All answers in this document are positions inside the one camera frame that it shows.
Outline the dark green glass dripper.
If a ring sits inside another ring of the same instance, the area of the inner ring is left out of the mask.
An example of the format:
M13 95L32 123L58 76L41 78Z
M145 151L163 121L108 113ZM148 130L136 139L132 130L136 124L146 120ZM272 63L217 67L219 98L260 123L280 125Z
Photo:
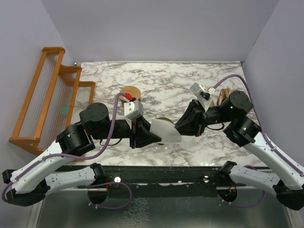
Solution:
M172 121L171 119L166 118L166 117L159 117L159 118L157 118L157 119L158 119L158 120L164 120L164 121L167 121L167 122L170 122L170 123L174 124L173 121Z

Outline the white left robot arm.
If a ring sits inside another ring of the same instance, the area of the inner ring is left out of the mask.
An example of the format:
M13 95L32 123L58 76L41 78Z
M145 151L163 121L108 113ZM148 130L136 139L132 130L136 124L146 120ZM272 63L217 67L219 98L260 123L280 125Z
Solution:
M144 119L139 101L126 103L126 108L127 119L117 120L117 105L114 106L113 116L109 117L105 104L90 104L80 112L80 121L68 126L42 154L23 168L5 170L2 173L6 184L1 195L2 200L8 204L27 207L59 190L107 185L106 173L98 163L77 171L55 171L95 149L94 140L105 140L105 144L97 154L88 159L100 156L111 139L128 138L133 149L161 142L161 137L151 133L151 125Z

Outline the clear glass dripper cone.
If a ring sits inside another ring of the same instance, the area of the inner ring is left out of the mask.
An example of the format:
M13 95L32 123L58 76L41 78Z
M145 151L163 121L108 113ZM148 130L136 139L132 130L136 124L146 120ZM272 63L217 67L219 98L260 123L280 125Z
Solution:
M155 150L157 152L170 152L171 149L170 149L170 144L166 143L166 144L163 144L163 143L157 143L155 145Z

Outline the orange wooden rack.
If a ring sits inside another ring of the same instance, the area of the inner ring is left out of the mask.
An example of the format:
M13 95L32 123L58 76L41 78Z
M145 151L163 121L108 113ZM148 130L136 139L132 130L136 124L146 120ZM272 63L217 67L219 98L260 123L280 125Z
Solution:
M9 142L35 156L40 155L70 124L81 87L90 88L93 102L95 82L81 81L80 66L65 66L65 49L44 47L24 104Z

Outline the orange coffee filter box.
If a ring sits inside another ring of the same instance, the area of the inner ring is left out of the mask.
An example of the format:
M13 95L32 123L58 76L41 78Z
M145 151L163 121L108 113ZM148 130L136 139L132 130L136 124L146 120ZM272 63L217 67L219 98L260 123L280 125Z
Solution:
M217 106L219 106L226 98L228 98L231 92L232 90L229 87L221 89L217 98Z

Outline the white paper coffee filter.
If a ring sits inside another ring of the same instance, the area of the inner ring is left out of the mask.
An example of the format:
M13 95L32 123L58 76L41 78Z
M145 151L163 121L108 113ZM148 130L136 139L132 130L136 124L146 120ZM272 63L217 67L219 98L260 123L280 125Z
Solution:
M154 119L151 122L150 132L161 138L160 143L180 143L182 136L175 129L175 125L164 121Z

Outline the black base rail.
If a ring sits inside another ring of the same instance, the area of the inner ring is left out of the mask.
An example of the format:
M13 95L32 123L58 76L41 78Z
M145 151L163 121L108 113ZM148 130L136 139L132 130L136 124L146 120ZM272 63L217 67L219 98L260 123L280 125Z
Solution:
M86 190L88 196L110 198L216 197L218 190L235 190L232 180L209 166L103 166L108 181L127 184Z

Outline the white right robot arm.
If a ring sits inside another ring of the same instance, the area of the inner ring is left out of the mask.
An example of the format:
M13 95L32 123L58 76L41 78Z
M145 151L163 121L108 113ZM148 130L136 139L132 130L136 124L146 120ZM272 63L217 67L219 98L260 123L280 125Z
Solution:
M242 91L232 92L219 106L207 111L198 100L192 100L175 128L181 135L198 137L209 125L228 122L224 134L258 157L272 172L227 161L218 171L219 182L224 186L241 183L255 187L274 195L287 208L300 210L304 207L304 168L264 138L261 127L247 116L252 108Z

